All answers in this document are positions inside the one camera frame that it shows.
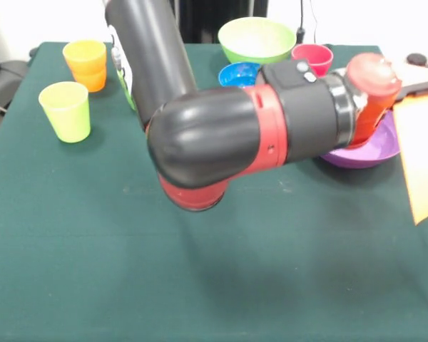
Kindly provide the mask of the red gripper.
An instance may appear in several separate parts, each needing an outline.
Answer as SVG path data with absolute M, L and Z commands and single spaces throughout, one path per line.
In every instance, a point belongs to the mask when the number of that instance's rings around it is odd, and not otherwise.
M 367 96 L 366 106 L 356 119 L 351 147 L 361 147 L 372 137 L 382 116 L 393 106 L 397 95 L 399 99 L 428 95 L 428 81 L 402 88 L 402 81 L 392 68 L 391 62 L 378 53 L 356 55 L 347 64 L 346 76 L 354 89 Z

